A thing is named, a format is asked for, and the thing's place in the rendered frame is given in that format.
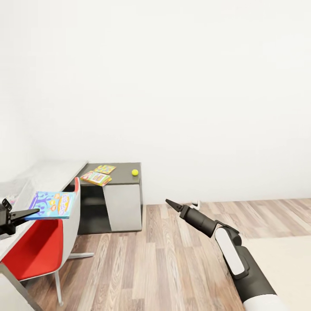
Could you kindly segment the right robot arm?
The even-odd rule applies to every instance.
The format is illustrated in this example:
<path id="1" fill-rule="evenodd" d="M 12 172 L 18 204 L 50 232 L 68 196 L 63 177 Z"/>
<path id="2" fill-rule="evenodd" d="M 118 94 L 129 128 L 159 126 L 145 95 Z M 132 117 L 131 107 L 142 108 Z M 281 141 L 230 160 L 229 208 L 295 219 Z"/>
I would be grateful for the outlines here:
<path id="1" fill-rule="evenodd" d="M 209 238 L 215 233 L 228 273 L 246 311 L 287 311 L 249 250 L 242 246 L 238 230 L 199 212 L 202 207 L 200 199 L 192 199 L 191 206 L 169 199 L 165 202 L 178 213 L 181 212 L 180 218 Z M 222 226 L 216 229 L 217 224 Z"/>

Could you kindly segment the toy box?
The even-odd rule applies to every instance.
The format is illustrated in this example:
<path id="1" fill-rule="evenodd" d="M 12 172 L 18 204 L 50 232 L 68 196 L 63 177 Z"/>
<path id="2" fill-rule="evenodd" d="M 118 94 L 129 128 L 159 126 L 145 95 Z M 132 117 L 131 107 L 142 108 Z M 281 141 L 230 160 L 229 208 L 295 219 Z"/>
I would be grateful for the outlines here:
<path id="1" fill-rule="evenodd" d="M 12 206 L 11 212 L 27 210 L 28 204 L 33 195 L 31 178 L 21 178 L 0 183 L 0 197 L 21 193 L 16 203 Z M 8 234 L 0 235 L 0 240 L 9 238 Z"/>

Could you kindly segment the jigsaw puzzle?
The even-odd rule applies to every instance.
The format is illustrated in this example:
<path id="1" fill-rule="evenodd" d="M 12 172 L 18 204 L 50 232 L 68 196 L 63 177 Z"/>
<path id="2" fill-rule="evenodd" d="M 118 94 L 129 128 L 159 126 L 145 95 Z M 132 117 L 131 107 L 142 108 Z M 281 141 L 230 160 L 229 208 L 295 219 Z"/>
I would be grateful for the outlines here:
<path id="1" fill-rule="evenodd" d="M 105 174 L 105 175 L 108 175 L 110 172 L 112 172 L 116 167 L 114 166 L 107 166 L 107 165 L 104 165 L 104 166 L 99 166 L 98 168 L 96 168 L 94 170 L 94 172 L 97 172 L 97 173 L 102 173 L 102 174 Z"/>

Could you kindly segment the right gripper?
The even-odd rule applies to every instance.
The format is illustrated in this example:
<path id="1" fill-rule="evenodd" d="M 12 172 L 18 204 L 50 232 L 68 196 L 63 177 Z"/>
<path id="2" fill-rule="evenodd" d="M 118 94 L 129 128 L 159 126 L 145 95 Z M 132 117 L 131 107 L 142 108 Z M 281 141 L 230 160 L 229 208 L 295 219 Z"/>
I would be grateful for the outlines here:
<path id="1" fill-rule="evenodd" d="M 204 222 L 204 219 L 206 218 L 206 215 L 199 212 L 195 208 L 190 208 L 190 206 L 176 203 L 174 201 L 171 201 L 169 199 L 166 199 L 166 203 L 169 203 L 173 209 L 175 209 L 178 213 L 180 213 L 180 218 L 185 220 L 188 224 L 192 225 L 195 229 L 200 231 L 202 223 Z"/>

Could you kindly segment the board game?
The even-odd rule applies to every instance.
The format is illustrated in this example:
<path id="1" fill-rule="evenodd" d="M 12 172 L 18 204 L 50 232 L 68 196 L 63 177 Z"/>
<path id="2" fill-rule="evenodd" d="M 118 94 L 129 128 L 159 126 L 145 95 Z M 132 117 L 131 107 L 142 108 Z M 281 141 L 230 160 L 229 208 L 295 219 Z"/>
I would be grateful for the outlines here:
<path id="1" fill-rule="evenodd" d="M 11 204 L 11 206 L 13 206 L 16 203 L 16 200 L 18 199 L 20 194 L 21 193 L 12 194 L 9 196 L 4 196 L 4 198 L 7 199 L 7 201 Z"/>
<path id="2" fill-rule="evenodd" d="M 81 180 L 103 187 L 112 179 L 108 175 L 90 171 L 87 174 L 83 175 L 81 177 Z"/>
<path id="3" fill-rule="evenodd" d="M 30 220 L 70 219 L 74 192 L 37 191 L 28 209 L 40 211 L 25 217 Z"/>

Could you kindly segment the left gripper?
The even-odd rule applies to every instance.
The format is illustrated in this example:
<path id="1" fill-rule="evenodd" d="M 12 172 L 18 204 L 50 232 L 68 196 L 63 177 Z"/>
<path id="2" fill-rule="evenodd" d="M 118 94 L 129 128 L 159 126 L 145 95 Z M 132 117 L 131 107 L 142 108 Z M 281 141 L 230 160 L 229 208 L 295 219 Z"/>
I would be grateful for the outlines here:
<path id="1" fill-rule="evenodd" d="M 17 226 L 28 222 L 25 217 L 39 212 L 40 209 L 27 209 L 23 211 L 9 212 L 8 210 L 0 211 L 0 235 L 8 234 L 9 236 L 16 233 Z"/>

